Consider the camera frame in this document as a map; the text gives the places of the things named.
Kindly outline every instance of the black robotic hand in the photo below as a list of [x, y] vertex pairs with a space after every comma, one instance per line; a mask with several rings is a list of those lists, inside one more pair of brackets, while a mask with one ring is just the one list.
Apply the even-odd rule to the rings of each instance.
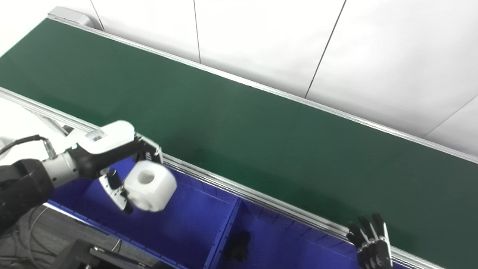
[[392, 269], [387, 225], [378, 213], [372, 215], [376, 228], [365, 216], [358, 221], [365, 232], [352, 222], [348, 224], [347, 238], [357, 248], [357, 262], [361, 269]]

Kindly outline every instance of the cable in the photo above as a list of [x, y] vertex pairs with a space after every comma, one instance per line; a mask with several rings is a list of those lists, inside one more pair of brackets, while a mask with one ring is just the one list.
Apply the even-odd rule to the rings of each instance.
[[119, 243], [118, 251], [116, 253], [119, 253], [121, 251], [121, 247], [123, 246], [123, 241]]
[[38, 214], [38, 216], [36, 216], [35, 220], [33, 221], [32, 223], [32, 227], [30, 228], [30, 231], [29, 231], [29, 236], [28, 236], [28, 254], [30, 255], [30, 259], [32, 260], [32, 263], [37, 267], [37, 268], [40, 268], [40, 269], [47, 269], [45, 267], [42, 267], [40, 266], [40, 264], [38, 264], [35, 260], [35, 257], [33, 257], [33, 252], [32, 252], [32, 248], [31, 248], [31, 242], [32, 242], [32, 231], [33, 231], [33, 228], [35, 227], [35, 224], [36, 222], [38, 221], [38, 219], [40, 219], [40, 217], [43, 215], [43, 213], [45, 213], [45, 211], [48, 209], [48, 207], [45, 207], [45, 209], [43, 209], [43, 211], [40, 212], [40, 214]]
[[121, 239], [118, 239], [118, 241], [116, 242], [116, 245], [111, 249], [111, 251], [114, 251], [116, 247], [120, 244], [120, 242], [121, 242]]
[[[14, 234], [12, 234], [12, 236], [17, 236], [18, 237], [18, 242], [20, 243], [20, 246], [22, 246], [24, 249], [28, 249], [28, 247], [25, 245], [25, 243], [22, 241], [22, 235], [20, 233], [20, 229], [18, 229]], [[47, 252], [42, 252], [42, 251], [38, 251], [38, 250], [34, 250], [32, 249], [32, 252], [34, 253], [38, 253], [38, 254], [41, 254], [41, 255], [48, 255], [48, 256], [51, 256], [51, 257], [56, 257], [56, 255], [53, 255], [53, 254], [50, 254], [50, 253], [47, 253]]]
[[[34, 215], [34, 213], [40, 208], [40, 206], [37, 206], [35, 209], [32, 210], [32, 213], [30, 213], [30, 216], [28, 217], [28, 229], [30, 230], [31, 229], [31, 226], [32, 226], [32, 217]], [[38, 239], [36, 239], [35, 237], [35, 234], [32, 233], [32, 238], [33, 240], [37, 243], [37, 245], [39, 247], [41, 247], [43, 250], [45, 250], [47, 253], [45, 252], [39, 252], [40, 254], [43, 254], [43, 255], [49, 255], [49, 256], [52, 256], [52, 257], [56, 257], [58, 256], [55, 252], [49, 250], [47, 247], [45, 247], [42, 243], [40, 243], [40, 241], [38, 241]]]
[[46, 138], [44, 138], [43, 136], [40, 136], [38, 134], [28, 136], [28, 137], [25, 137], [25, 138], [20, 138], [18, 140], [15, 140], [15, 141], [11, 142], [10, 144], [6, 145], [4, 148], [0, 149], [0, 155], [4, 154], [5, 152], [7, 152], [7, 150], [11, 149], [12, 147], [14, 147], [16, 145], [20, 145], [20, 144], [30, 142], [30, 141], [38, 141], [38, 140], [44, 140], [45, 141]]

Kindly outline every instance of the white wall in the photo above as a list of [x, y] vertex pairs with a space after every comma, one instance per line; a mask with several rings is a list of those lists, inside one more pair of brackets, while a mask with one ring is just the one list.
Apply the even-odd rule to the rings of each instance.
[[347, 0], [329, 42], [343, 4], [0, 0], [0, 55], [65, 6], [106, 32], [478, 156], [478, 2]]

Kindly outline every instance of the gray floor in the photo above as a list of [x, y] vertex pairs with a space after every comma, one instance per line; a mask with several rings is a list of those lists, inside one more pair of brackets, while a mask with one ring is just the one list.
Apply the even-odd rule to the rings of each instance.
[[[0, 267], [4, 268], [11, 264], [8, 260], [9, 258], [6, 258], [5, 256], [29, 257], [26, 248], [28, 247], [29, 239], [29, 218], [30, 223], [32, 223], [45, 208], [46, 207], [41, 206], [28, 212], [17, 223], [18, 229], [14, 229], [16, 232], [0, 239], [0, 265], [2, 265]], [[58, 254], [77, 238], [81, 238], [108, 250], [111, 250], [118, 241], [114, 236], [100, 232], [52, 209], [47, 209], [40, 216], [33, 228], [33, 235], [41, 244], [55, 254]], [[47, 252], [33, 240], [31, 240], [30, 247], [32, 250]], [[126, 242], [121, 242], [119, 253], [150, 266], [153, 266], [158, 262], [154, 257], [149, 256]], [[54, 260], [54, 257], [38, 252], [34, 252], [33, 256], [38, 259], [44, 259], [49, 263], [52, 263]], [[38, 263], [44, 265], [45, 268], [49, 267], [42, 261], [39, 261]]]

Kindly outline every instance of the black cable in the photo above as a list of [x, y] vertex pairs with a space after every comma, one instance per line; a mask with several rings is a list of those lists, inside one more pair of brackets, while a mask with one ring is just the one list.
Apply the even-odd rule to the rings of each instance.
[[[20, 233], [20, 229], [18, 229], [16, 233], [12, 234], [12, 236], [15, 236], [15, 235], [18, 237], [18, 242], [20, 243], [20, 246], [22, 246], [24, 249], [27, 249], [27, 250], [28, 250], [27, 245], [22, 241], [22, 235], [21, 235], [21, 233]], [[34, 249], [32, 249], [32, 252], [35, 252], [35, 253], [41, 254], [41, 255], [47, 255], [47, 256], [51, 256], [51, 257], [56, 257], [56, 255], [54, 255], [54, 254], [42, 252], [42, 251], [39, 251], [39, 250], [34, 250]]]
[[[3, 260], [3, 261], [9, 261], [10, 263], [30, 260], [30, 258], [28, 258], [28, 257], [21, 257], [21, 256], [17, 256], [17, 255], [4, 255], [4, 256], [0, 256], [0, 261], [2, 261], [2, 259], [5, 259], [5, 260]], [[51, 265], [51, 263], [48, 262], [48, 261], [45, 260], [45, 259], [36, 258], [36, 260], [37, 260], [37, 261], [40, 261], [40, 262], [42, 262], [42, 263], [44, 263], [44, 264]]]
[[10, 144], [6, 145], [2, 149], [0, 149], [0, 155], [4, 154], [5, 152], [7, 152], [7, 150], [11, 149], [12, 147], [14, 147], [16, 145], [20, 145], [20, 144], [30, 142], [30, 141], [38, 141], [38, 140], [46, 140], [46, 138], [44, 138], [43, 136], [40, 136], [38, 134], [28, 136], [28, 137], [24, 137], [24, 138], [20, 138], [18, 140], [15, 140], [15, 141], [11, 142]]
[[[32, 210], [32, 213], [30, 213], [30, 216], [28, 217], [28, 230], [31, 229], [31, 226], [32, 226], [32, 218], [33, 218], [33, 214], [39, 209], [40, 207], [38, 206], [37, 208], [35, 208], [34, 210]], [[49, 255], [49, 256], [52, 256], [52, 257], [56, 257], [58, 256], [55, 252], [49, 250], [47, 247], [45, 247], [42, 243], [40, 243], [40, 241], [38, 241], [38, 239], [36, 239], [35, 235], [32, 233], [32, 239], [37, 243], [37, 245], [39, 247], [41, 247], [43, 250], [45, 250], [46, 252], [48, 253], [44, 253], [42, 252], [42, 254], [44, 255]]]
[[123, 240], [121, 240], [121, 241], [119, 242], [119, 246], [118, 246], [118, 251], [117, 251], [117, 253], [120, 252], [122, 246], [123, 246]]

